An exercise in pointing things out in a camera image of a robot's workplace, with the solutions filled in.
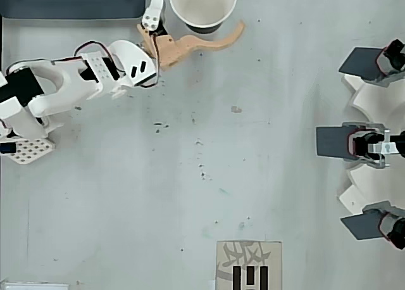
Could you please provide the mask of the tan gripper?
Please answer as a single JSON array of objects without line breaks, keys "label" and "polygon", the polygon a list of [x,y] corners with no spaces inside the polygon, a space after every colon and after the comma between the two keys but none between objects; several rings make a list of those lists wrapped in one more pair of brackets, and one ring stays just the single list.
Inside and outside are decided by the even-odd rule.
[{"label": "tan gripper", "polygon": [[163,70],[180,63],[191,53],[198,50],[220,51],[233,45],[242,35],[246,25],[241,20],[232,33],[223,39],[207,41],[193,35],[186,35],[175,40],[171,35],[150,35],[159,27],[163,15],[164,0],[150,0],[142,17],[142,25],[137,24],[141,34],[144,51],[158,60],[158,65]]}]

